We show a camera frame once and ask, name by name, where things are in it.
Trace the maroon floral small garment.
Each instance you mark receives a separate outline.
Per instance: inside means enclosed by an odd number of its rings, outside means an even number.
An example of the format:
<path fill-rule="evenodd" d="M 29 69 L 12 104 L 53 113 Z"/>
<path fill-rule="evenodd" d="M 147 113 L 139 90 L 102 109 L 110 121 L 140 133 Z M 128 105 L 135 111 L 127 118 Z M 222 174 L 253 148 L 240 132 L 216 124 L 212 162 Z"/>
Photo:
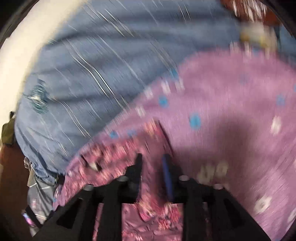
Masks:
<path fill-rule="evenodd" d="M 70 161 L 63 185 L 54 195 L 53 208 L 64 206 L 86 184 L 110 183 L 142 155 L 139 194 L 135 204 L 122 206 L 122 240 L 181 240 L 182 205 L 168 201 L 162 174 L 162 157 L 171 148 L 161 125 L 146 123 L 132 136 L 109 142 L 93 140 Z"/>

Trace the grey star pillow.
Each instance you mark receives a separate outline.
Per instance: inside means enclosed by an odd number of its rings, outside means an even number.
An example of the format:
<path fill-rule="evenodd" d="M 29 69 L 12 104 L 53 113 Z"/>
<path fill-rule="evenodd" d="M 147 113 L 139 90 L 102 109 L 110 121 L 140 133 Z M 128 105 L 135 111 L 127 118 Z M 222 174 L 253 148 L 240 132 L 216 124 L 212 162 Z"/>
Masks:
<path fill-rule="evenodd" d="M 49 185 L 37 177 L 28 158 L 24 158 L 23 162 L 25 168 L 29 170 L 27 181 L 29 189 L 27 195 L 28 205 L 22 210 L 22 216 L 29 226 L 31 236 L 34 236 L 53 212 L 53 205 L 56 201 L 55 193 L 63 185 L 64 176 L 59 176 L 56 184 Z"/>

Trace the purple floral bed sheet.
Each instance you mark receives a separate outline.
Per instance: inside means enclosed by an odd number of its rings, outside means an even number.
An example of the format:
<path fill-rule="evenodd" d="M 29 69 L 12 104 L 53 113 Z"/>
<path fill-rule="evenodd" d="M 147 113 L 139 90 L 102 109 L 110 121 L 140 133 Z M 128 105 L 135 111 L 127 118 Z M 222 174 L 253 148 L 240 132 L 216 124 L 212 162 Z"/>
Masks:
<path fill-rule="evenodd" d="M 183 174 L 227 189 L 270 238 L 295 222 L 295 69 L 279 58 L 214 51 L 155 81 L 93 140 L 161 125 Z"/>

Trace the olive green cloth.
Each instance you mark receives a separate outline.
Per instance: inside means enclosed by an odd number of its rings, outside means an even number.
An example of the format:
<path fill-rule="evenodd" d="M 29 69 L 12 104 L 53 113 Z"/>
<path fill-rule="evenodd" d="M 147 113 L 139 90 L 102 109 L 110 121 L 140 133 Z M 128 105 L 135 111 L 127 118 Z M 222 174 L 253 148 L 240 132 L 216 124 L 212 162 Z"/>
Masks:
<path fill-rule="evenodd" d="M 2 145 L 12 147 L 16 142 L 14 126 L 15 126 L 15 112 L 11 111 L 9 116 L 9 122 L 5 123 L 1 130 Z"/>

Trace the blue plaid quilt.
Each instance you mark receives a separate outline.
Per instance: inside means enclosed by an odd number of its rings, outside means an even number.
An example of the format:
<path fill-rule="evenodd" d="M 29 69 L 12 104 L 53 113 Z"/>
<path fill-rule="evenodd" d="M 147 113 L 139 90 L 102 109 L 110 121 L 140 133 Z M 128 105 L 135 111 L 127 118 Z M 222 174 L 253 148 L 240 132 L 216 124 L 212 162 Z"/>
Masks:
<path fill-rule="evenodd" d="M 36 175 L 55 184 L 76 152 L 157 80 L 190 57 L 248 50 L 241 21 L 220 1 L 90 1 L 42 47 L 25 81 L 16 139 Z M 295 69 L 295 38 L 283 24 L 255 26 L 274 57 Z"/>

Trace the red shiny plastic bag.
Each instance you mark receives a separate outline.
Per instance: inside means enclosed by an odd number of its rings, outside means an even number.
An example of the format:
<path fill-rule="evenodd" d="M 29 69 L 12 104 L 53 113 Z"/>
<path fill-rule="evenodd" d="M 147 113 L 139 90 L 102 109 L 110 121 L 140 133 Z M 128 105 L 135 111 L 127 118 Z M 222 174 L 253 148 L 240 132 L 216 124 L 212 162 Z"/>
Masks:
<path fill-rule="evenodd" d="M 267 26 L 279 26 L 281 24 L 276 14 L 261 1 L 221 0 L 220 3 L 232 11 L 241 21 L 261 22 Z"/>

